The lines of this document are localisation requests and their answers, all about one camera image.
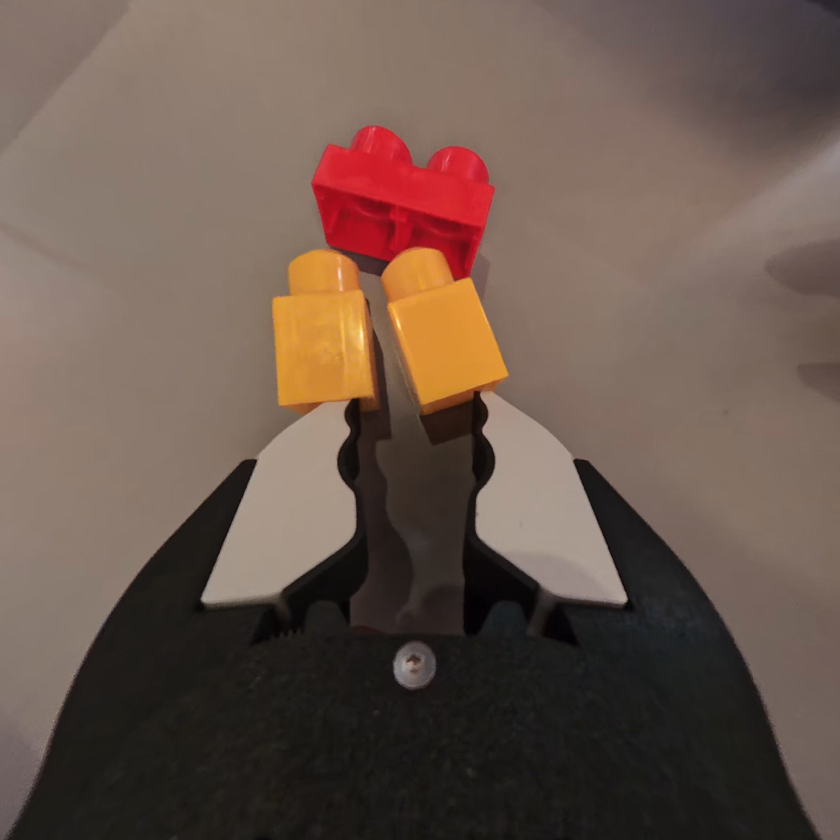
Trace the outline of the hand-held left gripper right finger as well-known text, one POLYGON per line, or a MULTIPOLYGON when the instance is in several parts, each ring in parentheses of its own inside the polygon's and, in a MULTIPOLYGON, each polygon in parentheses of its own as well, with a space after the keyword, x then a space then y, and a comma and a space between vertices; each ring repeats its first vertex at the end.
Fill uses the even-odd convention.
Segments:
POLYGON ((498 394, 474 401, 465 578, 490 602, 624 608, 607 540, 571 452, 498 394))

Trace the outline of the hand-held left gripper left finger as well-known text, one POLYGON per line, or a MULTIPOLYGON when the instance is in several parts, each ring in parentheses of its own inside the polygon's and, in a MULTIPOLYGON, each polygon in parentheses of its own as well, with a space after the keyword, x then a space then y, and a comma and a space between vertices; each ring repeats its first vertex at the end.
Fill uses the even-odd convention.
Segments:
POLYGON ((202 593, 202 606, 285 602, 360 524, 358 403, 327 402, 278 433, 251 477, 202 593))

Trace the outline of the yellow toy building block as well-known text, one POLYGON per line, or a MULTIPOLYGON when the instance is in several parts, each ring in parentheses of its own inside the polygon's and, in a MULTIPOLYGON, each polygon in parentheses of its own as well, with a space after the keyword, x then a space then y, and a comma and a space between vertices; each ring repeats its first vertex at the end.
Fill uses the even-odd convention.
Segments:
POLYGON ((355 262, 314 249, 290 262, 287 284, 271 302, 279 406, 304 415, 357 401, 364 413, 378 411, 373 322, 355 262))
POLYGON ((508 378, 474 281, 456 279, 441 251, 403 251, 383 270, 381 282, 420 415, 466 404, 508 378))

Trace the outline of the red two-stud toy block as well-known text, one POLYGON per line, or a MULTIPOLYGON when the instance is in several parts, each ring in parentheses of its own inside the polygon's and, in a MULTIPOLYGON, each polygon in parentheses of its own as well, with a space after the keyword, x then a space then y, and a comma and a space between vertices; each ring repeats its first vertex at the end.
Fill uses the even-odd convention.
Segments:
POLYGON ((435 249, 457 279, 471 274, 495 193, 477 152, 450 145, 415 164, 399 135, 379 125, 348 147, 329 143, 311 189, 330 247, 386 263, 410 248, 435 249))

